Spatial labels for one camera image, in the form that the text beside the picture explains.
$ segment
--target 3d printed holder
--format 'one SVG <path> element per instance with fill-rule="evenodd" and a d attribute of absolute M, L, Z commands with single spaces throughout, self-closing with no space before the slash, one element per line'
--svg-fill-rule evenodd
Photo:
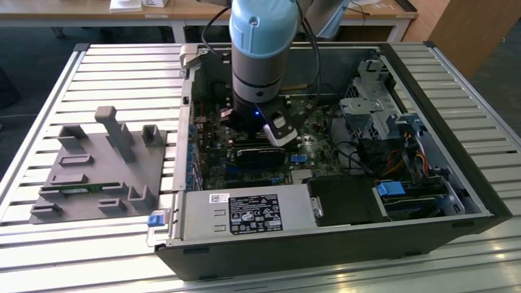
<path fill-rule="evenodd" d="M 86 134 L 80 125 L 60 131 L 34 224 L 150 215 L 158 207 L 167 132 L 156 125 L 130 132 L 112 106 L 99 107 L 95 119 L 108 135 Z"/>

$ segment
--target sticker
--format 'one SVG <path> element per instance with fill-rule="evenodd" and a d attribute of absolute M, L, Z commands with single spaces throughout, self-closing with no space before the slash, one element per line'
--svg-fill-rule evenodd
<path fill-rule="evenodd" d="M 229 230 L 233 235 L 283 230 L 283 219 L 276 194 L 232 197 L 229 200 L 229 194 L 227 196 Z"/>
<path fill-rule="evenodd" d="M 146 14 L 147 18 L 168 18 L 167 14 Z"/>
<path fill-rule="evenodd" d="M 227 203 L 229 194 L 211 194 L 211 203 Z"/>
<path fill-rule="evenodd" d="M 64 189 L 62 190 L 63 194 L 87 194 L 90 190 L 87 188 L 76 188 L 76 189 Z"/>

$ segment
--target metal bracket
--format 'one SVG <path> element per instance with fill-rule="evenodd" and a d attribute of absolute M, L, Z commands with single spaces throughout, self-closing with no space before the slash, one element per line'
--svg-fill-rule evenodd
<path fill-rule="evenodd" d="M 195 66 L 200 62 L 200 54 L 205 54 L 207 52 L 201 50 L 197 44 L 187 44 L 181 46 L 181 50 L 179 52 L 179 61 L 181 63 L 181 68 L 188 69 Z"/>

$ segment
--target table leg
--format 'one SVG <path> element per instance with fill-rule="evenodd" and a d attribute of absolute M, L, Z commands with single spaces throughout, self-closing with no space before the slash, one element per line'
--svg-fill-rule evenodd
<path fill-rule="evenodd" d="M 388 42 L 389 43 L 396 43 L 401 42 L 401 39 L 404 38 L 407 28 L 409 27 L 411 19 L 404 19 L 404 20 L 397 20 L 397 24 L 392 28 L 389 37 L 388 37 Z"/>
<path fill-rule="evenodd" d="M 187 43 L 185 38 L 185 21 L 184 20 L 172 20 L 171 22 L 172 33 L 176 43 Z"/>

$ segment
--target blue latch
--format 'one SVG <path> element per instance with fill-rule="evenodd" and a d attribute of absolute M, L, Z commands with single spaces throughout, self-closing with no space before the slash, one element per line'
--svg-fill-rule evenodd
<path fill-rule="evenodd" d="M 377 190 L 377 194 L 380 194 L 381 197 L 392 197 L 396 195 L 405 194 L 404 186 L 399 181 L 387 181 L 380 183 L 376 186 L 376 190 Z"/>
<path fill-rule="evenodd" d="M 164 226 L 164 215 L 150 215 L 148 216 L 148 226 L 150 227 Z"/>

